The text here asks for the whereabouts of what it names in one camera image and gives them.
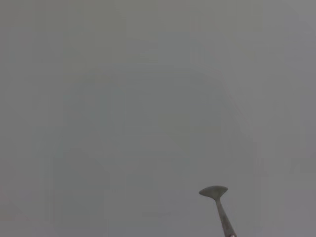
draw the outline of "spoon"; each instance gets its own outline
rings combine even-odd
[[[233,230],[231,223],[223,209],[222,203],[220,201],[221,196],[228,190],[228,188],[223,186],[211,186],[199,191],[199,194],[208,198],[212,198],[216,202],[219,217],[222,222],[222,227],[225,237],[237,237]]]

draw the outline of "spoon handle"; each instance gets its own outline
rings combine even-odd
[[[223,209],[223,206],[222,206],[222,203],[220,200],[216,201],[216,206],[218,209],[219,217],[221,218],[222,227],[223,227],[225,237],[237,237],[236,233],[234,232],[233,227],[232,227],[231,223],[229,222],[229,219],[228,219],[228,217]]]

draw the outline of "white surface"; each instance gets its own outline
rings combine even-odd
[[[314,235],[313,4],[2,0],[1,236]]]

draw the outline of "metal spoon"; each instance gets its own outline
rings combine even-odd
[[[222,227],[225,237],[237,237],[234,232],[231,223],[228,220],[228,217],[223,209],[222,203],[220,201],[221,196],[228,190],[228,188],[223,186],[211,186],[205,189],[202,189],[199,194],[205,197],[209,197],[215,200],[216,206],[218,209],[219,217],[221,218]]]

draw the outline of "gray wall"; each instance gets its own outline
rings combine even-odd
[[[311,236],[315,3],[0,3],[1,236]]]

